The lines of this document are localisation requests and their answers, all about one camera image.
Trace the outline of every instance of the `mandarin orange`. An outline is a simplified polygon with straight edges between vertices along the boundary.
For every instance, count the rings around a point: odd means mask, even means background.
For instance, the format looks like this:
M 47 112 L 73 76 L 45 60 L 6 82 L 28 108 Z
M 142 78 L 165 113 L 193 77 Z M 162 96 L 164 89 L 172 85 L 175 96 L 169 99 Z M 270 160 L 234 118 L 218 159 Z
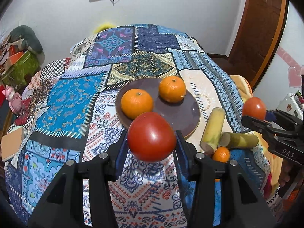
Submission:
M 121 110 L 130 119 L 153 110 L 153 99 L 145 90 L 131 89 L 127 91 L 120 101 Z
M 186 95 L 186 85 L 182 78 L 167 76 L 159 84 L 159 95 L 169 103 L 177 103 Z
M 218 149 L 216 149 L 215 153 L 212 156 L 213 160 L 223 163 L 227 163 L 229 158 L 230 158 L 229 149 L 223 146 L 220 146 Z

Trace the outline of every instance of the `red tomato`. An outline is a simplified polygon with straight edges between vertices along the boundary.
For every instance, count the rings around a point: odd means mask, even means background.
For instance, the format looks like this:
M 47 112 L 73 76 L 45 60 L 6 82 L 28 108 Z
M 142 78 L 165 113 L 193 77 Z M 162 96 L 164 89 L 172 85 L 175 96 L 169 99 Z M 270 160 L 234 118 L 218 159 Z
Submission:
M 127 141 L 132 154 L 148 163 L 167 158 L 176 146 L 173 129 L 156 112 L 136 117 L 129 127 Z
M 266 116 L 266 106 L 258 97 L 252 97 L 244 103 L 242 115 L 264 120 Z

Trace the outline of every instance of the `book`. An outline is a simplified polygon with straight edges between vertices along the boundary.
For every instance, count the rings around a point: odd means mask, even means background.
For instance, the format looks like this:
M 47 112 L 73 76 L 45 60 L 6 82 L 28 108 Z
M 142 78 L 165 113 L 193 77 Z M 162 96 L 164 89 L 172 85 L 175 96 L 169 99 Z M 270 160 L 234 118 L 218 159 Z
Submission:
M 15 129 L 1 138 L 1 158 L 3 162 L 15 156 L 23 140 L 23 127 Z

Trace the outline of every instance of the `banana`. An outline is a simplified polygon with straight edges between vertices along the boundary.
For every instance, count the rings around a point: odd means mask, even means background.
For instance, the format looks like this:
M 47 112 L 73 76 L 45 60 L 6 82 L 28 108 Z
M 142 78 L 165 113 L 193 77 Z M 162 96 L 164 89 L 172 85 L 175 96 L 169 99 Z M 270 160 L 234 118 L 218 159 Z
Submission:
M 259 138 L 254 134 L 238 134 L 224 132 L 219 142 L 220 146 L 227 148 L 254 148 L 259 143 Z
M 206 154 L 213 154 L 217 149 L 225 120 L 225 110 L 215 107 L 209 115 L 200 146 Z

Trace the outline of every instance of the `door frame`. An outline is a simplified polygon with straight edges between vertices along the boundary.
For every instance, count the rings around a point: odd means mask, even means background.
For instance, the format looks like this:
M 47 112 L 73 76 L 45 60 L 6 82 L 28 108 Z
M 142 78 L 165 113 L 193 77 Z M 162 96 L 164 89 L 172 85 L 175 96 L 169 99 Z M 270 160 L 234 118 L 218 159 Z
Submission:
M 277 29 L 275 32 L 275 35 L 273 36 L 273 40 L 271 42 L 271 45 L 269 47 L 269 50 L 265 56 L 265 59 L 259 68 L 257 74 L 255 75 L 254 79 L 250 82 L 250 85 L 253 89 L 256 88 L 256 86 L 261 81 L 262 77 L 264 76 L 267 68 L 269 67 L 273 57 L 275 56 L 275 53 L 277 51 L 277 48 L 279 46 L 279 43 L 282 38 L 282 34 L 285 28 L 286 24 L 286 18 L 287 18 L 287 10 L 288 10 L 288 0 L 282 0 L 281 2 L 281 11 L 279 16 L 279 21 L 277 25 Z
M 231 49 L 230 54 L 228 56 L 228 61 L 232 58 L 233 54 L 237 50 L 237 44 L 238 44 L 238 41 L 239 41 L 239 39 L 241 37 L 241 34 L 242 34 L 242 31 L 243 31 L 243 27 L 244 27 L 244 24 L 245 24 L 245 18 L 247 16 L 248 7 L 249 7 L 249 0 L 246 0 L 243 15 L 242 15 L 242 19 L 241 19 L 241 23 L 240 23 L 237 35 L 235 37 L 232 49 Z M 282 0 L 279 21 L 278 21 L 278 25 L 277 25 L 276 32 L 274 34 L 272 43 L 271 43 L 271 45 L 268 49 L 268 52 L 265 56 L 265 59 L 262 62 L 262 65 L 260 66 L 257 74 L 255 75 L 254 79 L 250 82 L 250 86 L 253 90 L 256 88 L 256 86 L 261 81 L 262 77 L 264 76 L 264 74 L 265 74 L 268 66 L 270 65 L 270 63 L 271 63 L 271 61 L 272 61 L 272 59 L 273 59 L 273 57 L 276 53 L 276 50 L 279 46 L 279 43 L 280 43 L 280 40 L 281 40 L 281 37 L 282 37 L 282 33 L 284 31 L 285 23 L 286 23 L 287 9 L 288 9 L 288 0 Z

